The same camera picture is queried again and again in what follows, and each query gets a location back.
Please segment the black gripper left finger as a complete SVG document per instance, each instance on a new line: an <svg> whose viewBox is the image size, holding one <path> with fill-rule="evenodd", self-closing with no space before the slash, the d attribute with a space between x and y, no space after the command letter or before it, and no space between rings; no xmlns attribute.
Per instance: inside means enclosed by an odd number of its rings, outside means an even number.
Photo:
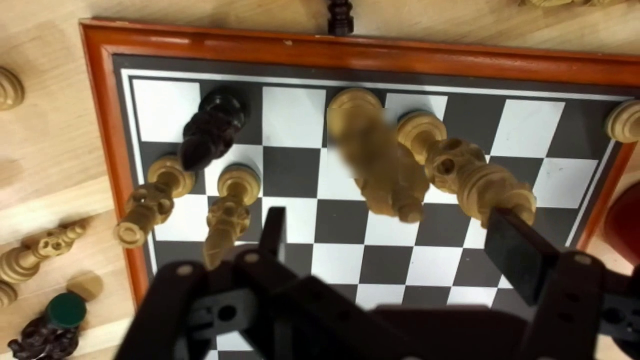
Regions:
<svg viewBox="0 0 640 360"><path fill-rule="evenodd" d="M285 210L282 207L270 209L261 226L257 254L261 261L284 264L285 250Z"/></svg>

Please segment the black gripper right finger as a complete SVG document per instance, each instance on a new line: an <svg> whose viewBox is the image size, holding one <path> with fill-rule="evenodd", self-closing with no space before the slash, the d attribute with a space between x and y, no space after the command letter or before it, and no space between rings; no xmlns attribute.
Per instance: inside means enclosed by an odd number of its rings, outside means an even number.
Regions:
<svg viewBox="0 0 640 360"><path fill-rule="evenodd" d="M504 209L489 215L484 250L519 299L533 306L557 250L516 213Z"/></svg>

